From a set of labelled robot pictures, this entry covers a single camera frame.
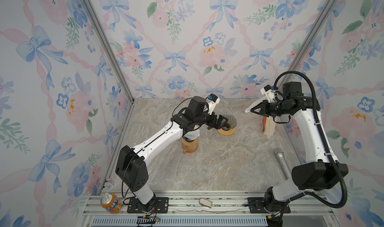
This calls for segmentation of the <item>wooden ring lid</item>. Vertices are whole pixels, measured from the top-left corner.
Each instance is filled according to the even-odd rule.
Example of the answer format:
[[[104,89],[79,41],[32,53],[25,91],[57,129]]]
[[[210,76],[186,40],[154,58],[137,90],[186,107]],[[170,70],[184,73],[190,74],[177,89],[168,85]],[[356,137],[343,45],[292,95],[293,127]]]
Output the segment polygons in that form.
[[[222,136],[231,136],[235,134],[236,132],[236,127],[234,128],[229,128],[229,127],[222,127],[221,129],[217,130],[217,132],[222,135]]]

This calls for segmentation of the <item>grey ribbed glass dripper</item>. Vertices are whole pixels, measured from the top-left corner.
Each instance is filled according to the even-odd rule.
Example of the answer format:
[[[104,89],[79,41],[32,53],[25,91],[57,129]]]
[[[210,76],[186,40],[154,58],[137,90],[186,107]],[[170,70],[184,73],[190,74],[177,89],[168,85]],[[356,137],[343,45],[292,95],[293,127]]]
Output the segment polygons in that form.
[[[222,125],[222,129],[224,131],[229,131],[236,128],[237,120],[233,115],[225,114],[223,115],[223,117],[224,117],[224,120],[223,120],[224,123]]]

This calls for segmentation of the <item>white paper coffee filter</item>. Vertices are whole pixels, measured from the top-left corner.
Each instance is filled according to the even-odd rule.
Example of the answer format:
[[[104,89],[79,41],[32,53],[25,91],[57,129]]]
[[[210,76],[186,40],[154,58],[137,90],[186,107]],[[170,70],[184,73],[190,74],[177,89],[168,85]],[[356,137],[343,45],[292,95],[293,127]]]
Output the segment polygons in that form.
[[[183,136],[183,139],[191,143],[195,141],[199,136],[200,136],[200,130],[198,129],[198,130],[188,132],[186,135]]]

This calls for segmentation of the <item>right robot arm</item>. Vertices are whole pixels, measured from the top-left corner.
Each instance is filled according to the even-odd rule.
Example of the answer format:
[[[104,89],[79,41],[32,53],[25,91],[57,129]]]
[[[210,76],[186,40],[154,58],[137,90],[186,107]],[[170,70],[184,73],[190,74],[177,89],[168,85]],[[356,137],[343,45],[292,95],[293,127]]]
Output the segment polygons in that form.
[[[263,200],[258,201],[256,206],[270,213],[283,212],[289,202],[309,195],[331,208],[342,208],[348,199],[344,177],[349,169],[346,164],[339,162],[324,133],[317,98],[305,96],[301,82],[284,84],[281,99],[276,98],[278,92],[271,85],[262,88],[261,94],[263,99],[252,104],[247,112],[265,118],[283,115],[293,118],[303,138],[306,162],[294,167],[282,184],[268,188]],[[341,199],[337,203],[325,201],[316,194],[336,184],[340,184],[342,189]]]

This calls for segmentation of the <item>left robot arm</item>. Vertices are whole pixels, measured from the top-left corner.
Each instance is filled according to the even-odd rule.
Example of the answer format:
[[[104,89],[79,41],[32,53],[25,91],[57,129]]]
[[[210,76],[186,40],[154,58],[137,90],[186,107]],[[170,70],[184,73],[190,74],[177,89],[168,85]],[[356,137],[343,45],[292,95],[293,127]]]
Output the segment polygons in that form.
[[[131,148],[121,148],[115,173],[134,194],[139,208],[144,213],[155,210],[156,194],[150,189],[147,181],[147,166],[166,147],[177,140],[190,148],[196,147],[200,136],[200,128],[206,125],[210,129],[220,130],[228,119],[216,115],[214,109],[220,98],[211,93],[206,98],[194,96],[189,98],[189,105],[172,115],[170,121],[152,137]]]

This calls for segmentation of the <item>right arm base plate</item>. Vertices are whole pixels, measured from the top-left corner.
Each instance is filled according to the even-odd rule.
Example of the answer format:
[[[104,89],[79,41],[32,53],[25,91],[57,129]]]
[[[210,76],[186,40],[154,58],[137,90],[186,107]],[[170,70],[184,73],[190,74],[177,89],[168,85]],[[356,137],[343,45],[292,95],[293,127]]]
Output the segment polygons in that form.
[[[282,202],[268,204],[261,197],[248,197],[245,207],[249,208],[251,214],[274,214],[279,213],[283,205]]]

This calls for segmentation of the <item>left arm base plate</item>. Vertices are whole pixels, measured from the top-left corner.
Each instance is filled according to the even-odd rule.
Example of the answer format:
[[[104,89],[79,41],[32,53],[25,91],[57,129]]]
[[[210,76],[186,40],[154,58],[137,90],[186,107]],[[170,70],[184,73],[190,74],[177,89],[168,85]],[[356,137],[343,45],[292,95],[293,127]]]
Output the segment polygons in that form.
[[[169,198],[153,197],[147,204],[143,204],[138,198],[132,197],[127,206],[128,214],[166,214],[169,209]]]

